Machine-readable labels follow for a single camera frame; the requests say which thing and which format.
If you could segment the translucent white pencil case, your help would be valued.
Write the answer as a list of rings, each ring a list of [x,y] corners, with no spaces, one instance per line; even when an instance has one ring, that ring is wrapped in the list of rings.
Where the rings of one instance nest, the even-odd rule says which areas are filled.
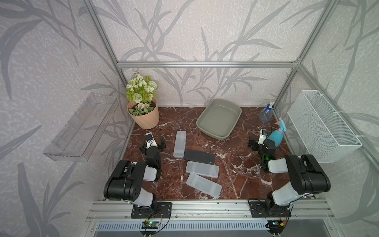
[[[175,146],[174,146],[174,152],[173,156],[175,158],[183,158],[185,154],[185,147],[186,147],[186,131],[177,131],[176,133],[176,139],[175,139]]]

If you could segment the black pencil case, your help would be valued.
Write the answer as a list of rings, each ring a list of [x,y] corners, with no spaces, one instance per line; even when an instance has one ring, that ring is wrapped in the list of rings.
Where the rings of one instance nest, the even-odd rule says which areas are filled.
[[[187,160],[187,161],[203,163],[203,164],[208,164],[208,165],[214,165],[215,164],[215,155],[214,154],[210,154],[210,153],[206,153],[206,152],[202,152],[202,151],[197,151],[197,150],[185,149],[183,159]]]

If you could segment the translucent pencil case front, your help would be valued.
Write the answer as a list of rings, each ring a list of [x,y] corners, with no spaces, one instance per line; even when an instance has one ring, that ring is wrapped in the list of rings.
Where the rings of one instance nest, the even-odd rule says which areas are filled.
[[[222,186],[195,173],[190,173],[186,184],[214,198],[219,198]]]

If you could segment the grey-green plastic storage box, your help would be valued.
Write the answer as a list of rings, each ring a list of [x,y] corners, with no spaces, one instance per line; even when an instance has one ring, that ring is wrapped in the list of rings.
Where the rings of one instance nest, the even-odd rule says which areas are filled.
[[[225,140],[236,126],[242,109],[227,100],[214,99],[196,121],[199,130],[206,135]]]

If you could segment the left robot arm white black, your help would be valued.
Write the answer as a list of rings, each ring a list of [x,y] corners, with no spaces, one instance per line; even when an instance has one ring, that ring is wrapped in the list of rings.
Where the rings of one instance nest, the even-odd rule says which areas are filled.
[[[145,135],[140,146],[145,156],[143,162],[121,160],[114,168],[105,184],[103,195],[110,200],[122,200],[137,208],[156,209],[157,198],[146,191],[142,185],[146,182],[157,182],[162,173],[160,153],[166,148],[164,137],[156,141],[152,133]]]

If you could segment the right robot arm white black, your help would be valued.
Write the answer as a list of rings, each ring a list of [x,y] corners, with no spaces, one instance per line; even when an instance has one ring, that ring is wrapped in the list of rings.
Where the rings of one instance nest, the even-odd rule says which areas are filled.
[[[328,192],[331,182],[313,155],[286,155],[276,159],[275,142],[249,139],[248,147],[260,155],[260,168],[269,173],[287,173],[290,181],[278,190],[268,193],[264,208],[273,212],[308,195]]]

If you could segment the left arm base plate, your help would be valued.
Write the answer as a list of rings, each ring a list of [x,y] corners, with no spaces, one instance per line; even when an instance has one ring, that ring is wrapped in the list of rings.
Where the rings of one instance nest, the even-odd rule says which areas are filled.
[[[159,201],[148,207],[133,206],[132,219],[169,218],[171,217],[172,203]]]

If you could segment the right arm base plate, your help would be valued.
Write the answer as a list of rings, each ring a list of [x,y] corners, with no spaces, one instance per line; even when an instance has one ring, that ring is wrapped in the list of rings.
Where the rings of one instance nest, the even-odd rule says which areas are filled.
[[[271,199],[266,201],[249,199],[248,205],[253,218],[289,218],[292,216],[289,206],[276,205]]]

